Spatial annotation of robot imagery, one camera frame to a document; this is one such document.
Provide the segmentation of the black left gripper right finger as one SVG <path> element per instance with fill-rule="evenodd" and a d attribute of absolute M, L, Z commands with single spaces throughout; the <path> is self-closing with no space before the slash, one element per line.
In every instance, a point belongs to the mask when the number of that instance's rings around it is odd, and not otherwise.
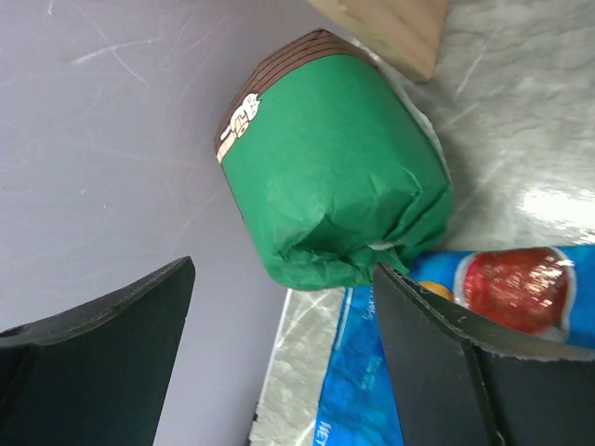
<path fill-rule="evenodd" d="M 382 346 L 407 445 L 590 445 L 594 353 L 524 334 L 374 270 Z"/>

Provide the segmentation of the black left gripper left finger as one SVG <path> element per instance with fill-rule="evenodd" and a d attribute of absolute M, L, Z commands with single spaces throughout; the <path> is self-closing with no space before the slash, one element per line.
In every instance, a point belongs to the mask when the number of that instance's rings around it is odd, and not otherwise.
<path fill-rule="evenodd" d="M 153 444 L 194 279 L 185 256 L 2 332 L 2 444 Z"/>

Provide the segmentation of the blue chips bag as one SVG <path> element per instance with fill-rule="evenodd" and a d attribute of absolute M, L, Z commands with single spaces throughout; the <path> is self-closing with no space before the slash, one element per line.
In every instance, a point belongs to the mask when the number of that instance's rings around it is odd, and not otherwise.
<path fill-rule="evenodd" d="M 317 445 L 590 445 L 594 249 L 422 256 L 347 290 Z"/>

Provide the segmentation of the green roll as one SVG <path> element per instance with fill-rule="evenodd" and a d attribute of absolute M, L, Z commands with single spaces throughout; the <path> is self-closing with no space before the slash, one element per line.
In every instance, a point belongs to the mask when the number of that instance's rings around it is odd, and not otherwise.
<path fill-rule="evenodd" d="M 407 271 L 446 233 L 442 150 L 367 53 L 316 29 L 262 60 L 214 150 L 271 278 L 305 291 Z"/>

